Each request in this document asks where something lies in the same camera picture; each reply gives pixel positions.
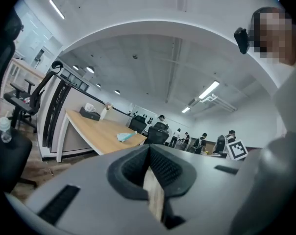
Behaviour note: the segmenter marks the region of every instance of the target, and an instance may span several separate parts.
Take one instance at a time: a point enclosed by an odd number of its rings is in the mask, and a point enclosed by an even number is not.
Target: floor
[[[5,92],[12,90],[12,87],[9,85],[10,82],[12,82],[12,79],[13,78],[9,76],[8,82],[5,85]],[[8,103],[5,99],[1,100],[0,117],[5,115],[11,116],[13,108],[13,105]],[[32,122],[36,122],[36,117],[32,118]],[[32,150],[23,170],[22,177],[34,180],[38,186],[57,176],[59,173],[68,169],[75,163],[97,156],[94,152],[72,158],[64,158],[61,163],[57,163],[56,160],[42,161],[38,147],[37,134],[33,133],[33,128],[22,123],[19,130],[32,141]],[[149,194],[148,208],[151,210],[156,219],[160,221],[162,216],[164,192],[151,169],[149,169],[146,173],[144,189],[146,189]],[[35,189],[33,186],[17,183],[11,194],[24,202],[34,191]]]

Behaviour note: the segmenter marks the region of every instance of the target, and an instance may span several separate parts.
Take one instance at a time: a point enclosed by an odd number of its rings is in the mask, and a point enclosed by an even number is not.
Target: plastic bottle
[[[12,139],[10,120],[7,117],[0,118],[0,134],[4,143],[9,143]]]

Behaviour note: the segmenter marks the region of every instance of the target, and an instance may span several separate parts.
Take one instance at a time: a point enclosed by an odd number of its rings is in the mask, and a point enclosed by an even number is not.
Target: wooden desk
[[[16,68],[20,68],[20,69],[23,69],[23,70],[27,71],[28,73],[31,73],[33,76],[37,77],[40,81],[42,79],[44,79],[44,77],[45,77],[45,75],[42,72],[40,72],[40,71],[36,70],[35,68],[33,68],[32,66],[30,66],[24,60],[12,58],[11,61],[10,61],[9,67],[6,69],[4,79],[3,79],[3,82],[2,82],[1,92],[0,92],[0,97],[1,98],[3,98],[5,85],[6,85],[8,77],[9,77],[9,74],[10,74],[12,68],[13,68],[13,65],[15,65]],[[16,78],[19,75],[20,69],[18,69],[18,71],[17,71],[17,73],[16,73],[16,75],[14,77],[14,80],[13,80],[14,83],[16,81]]]
[[[66,110],[58,140],[56,153],[57,162],[61,162],[62,160],[64,137],[69,122],[80,134],[80,136],[86,141],[86,143],[88,143],[88,145],[99,155],[135,147],[143,144],[146,140],[146,137],[141,134],[137,134],[135,136],[132,136],[125,142],[120,142],[117,139],[117,134],[134,133],[134,131],[114,121],[95,121],[82,117],[79,112]]]

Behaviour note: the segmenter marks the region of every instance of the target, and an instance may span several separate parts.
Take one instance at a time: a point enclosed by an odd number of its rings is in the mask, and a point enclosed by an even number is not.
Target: black office chair
[[[160,130],[164,130],[166,131],[168,129],[168,126],[164,123],[161,123],[161,122],[157,122],[155,125],[154,125],[155,128],[158,128]]]
[[[213,153],[222,153],[225,147],[225,137],[223,135],[218,137],[216,143],[216,150]]]
[[[133,118],[130,122],[129,128],[133,131],[137,131],[137,133],[141,134],[143,130],[146,128],[147,124],[145,122],[141,122],[136,118]]]
[[[59,68],[61,70],[63,68],[63,64],[60,61],[54,61],[51,67],[52,69]],[[25,92],[24,89],[18,86],[17,84],[11,83],[11,86],[15,90],[5,93],[4,98],[6,101],[8,101],[9,103],[15,106],[15,109],[13,111],[13,116],[10,117],[11,126],[13,128],[16,127],[16,123],[18,121],[18,129],[19,129],[22,121],[30,125],[31,127],[33,127],[34,133],[37,132],[36,125],[32,124],[31,121],[29,121],[27,118],[31,118],[31,116],[35,115],[38,112],[40,108],[41,95],[44,92],[44,90],[43,91],[41,90],[55,74],[57,73],[54,71],[49,71],[49,73],[44,77],[44,79],[41,81],[41,83],[37,86],[37,88],[33,91],[32,94],[30,94],[30,91],[31,91],[31,86],[33,86],[34,84],[29,80],[25,79],[25,81],[28,82],[27,92]],[[27,97],[30,97],[29,105],[23,102],[23,100]]]
[[[138,120],[138,121],[141,122],[141,123],[145,123],[145,120],[146,120],[146,119],[145,119],[144,117],[142,117],[142,116],[136,116],[135,119]]]
[[[5,70],[14,55],[13,41],[22,29],[22,22],[13,10],[0,34],[0,87]],[[36,186],[36,182],[20,178],[32,148],[32,142],[19,131],[11,128],[12,140],[3,143],[0,137],[0,185],[10,192],[17,182]]]
[[[149,127],[148,137],[145,140],[144,144],[146,143],[164,144],[164,142],[168,139],[168,137],[169,137],[169,134],[166,131],[160,130],[156,127]]]

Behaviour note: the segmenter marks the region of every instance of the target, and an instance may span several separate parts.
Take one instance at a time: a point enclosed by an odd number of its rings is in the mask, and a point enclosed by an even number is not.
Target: chair armrest
[[[18,85],[15,84],[15,83],[10,83],[10,85],[11,85],[14,89],[16,89],[16,91],[18,91],[18,92],[25,92],[25,90],[24,90],[22,87],[18,86]]]
[[[30,84],[31,86],[35,86],[35,84],[31,81],[29,81],[27,78],[24,79],[28,84]]]
[[[11,98],[11,100],[14,102],[15,106],[18,106],[24,112],[27,112],[27,113],[32,112],[33,109],[28,104],[24,103],[23,101],[19,100],[18,98],[13,97],[13,98]]]

